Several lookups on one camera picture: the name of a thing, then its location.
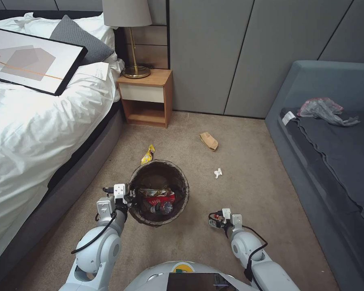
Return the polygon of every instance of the framed picture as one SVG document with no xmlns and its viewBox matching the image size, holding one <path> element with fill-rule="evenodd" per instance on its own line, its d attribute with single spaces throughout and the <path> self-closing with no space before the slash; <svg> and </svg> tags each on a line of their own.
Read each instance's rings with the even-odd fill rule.
<svg viewBox="0 0 364 291">
<path fill-rule="evenodd" d="M 0 81 L 58 96 L 86 53 L 84 46 L 0 29 Z"/>
</svg>

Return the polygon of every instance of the brown wastebasket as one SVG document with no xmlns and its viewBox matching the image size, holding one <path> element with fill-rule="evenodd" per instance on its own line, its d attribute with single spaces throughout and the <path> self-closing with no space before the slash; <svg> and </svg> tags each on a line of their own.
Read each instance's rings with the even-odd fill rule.
<svg viewBox="0 0 364 291">
<path fill-rule="evenodd" d="M 172 162 L 152 160 L 138 167 L 132 174 L 128 184 L 128 192 L 135 190 L 139 195 L 139 188 L 161 189 L 169 186 L 175 194 L 173 211 L 168 215 L 150 213 L 144 206 L 141 197 L 138 203 L 129 209 L 129 213 L 140 223 L 159 227 L 172 222 L 186 207 L 189 200 L 189 184 L 181 169 Z"/>
</svg>

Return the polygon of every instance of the gray sofa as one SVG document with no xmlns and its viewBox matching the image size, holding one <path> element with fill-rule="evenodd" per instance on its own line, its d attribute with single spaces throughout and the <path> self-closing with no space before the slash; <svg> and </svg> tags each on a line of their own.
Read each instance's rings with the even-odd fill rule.
<svg viewBox="0 0 364 291">
<path fill-rule="evenodd" d="M 283 124 L 286 112 L 316 97 L 329 97 L 361 123 Z M 364 64 L 294 62 L 265 121 L 340 289 L 364 290 Z"/>
</svg>

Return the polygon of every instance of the lampshade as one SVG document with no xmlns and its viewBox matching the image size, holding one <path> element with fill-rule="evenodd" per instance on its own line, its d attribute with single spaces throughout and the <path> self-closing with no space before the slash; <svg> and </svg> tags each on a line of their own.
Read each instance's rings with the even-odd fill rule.
<svg viewBox="0 0 364 291">
<path fill-rule="evenodd" d="M 151 25 L 147 0 L 102 0 L 104 23 L 108 26 Z"/>
</svg>

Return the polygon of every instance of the yellow snack wrapper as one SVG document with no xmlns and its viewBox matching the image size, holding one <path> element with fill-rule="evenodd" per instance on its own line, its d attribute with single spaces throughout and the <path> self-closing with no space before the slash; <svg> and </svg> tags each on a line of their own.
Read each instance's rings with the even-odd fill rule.
<svg viewBox="0 0 364 291">
<path fill-rule="evenodd" d="M 149 161 L 151 161 L 154 156 L 154 153 L 155 153 L 155 148 L 153 145 L 150 145 L 148 147 L 148 151 L 146 152 L 146 155 L 142 158 L 142 162 L 140 164 L 145 164 L 145 163 L 148 163 Z"/>
</svg>

